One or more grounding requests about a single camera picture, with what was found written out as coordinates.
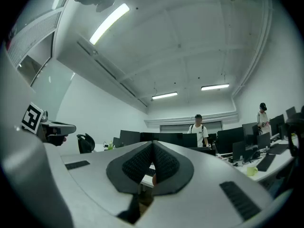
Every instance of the mug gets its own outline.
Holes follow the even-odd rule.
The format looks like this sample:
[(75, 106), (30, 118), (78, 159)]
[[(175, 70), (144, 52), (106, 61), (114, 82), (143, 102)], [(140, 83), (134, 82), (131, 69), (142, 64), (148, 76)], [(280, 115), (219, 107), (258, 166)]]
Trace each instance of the mug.
[(257, 173), (257, 167), (247, 167), (247, 176), (253, 176)]

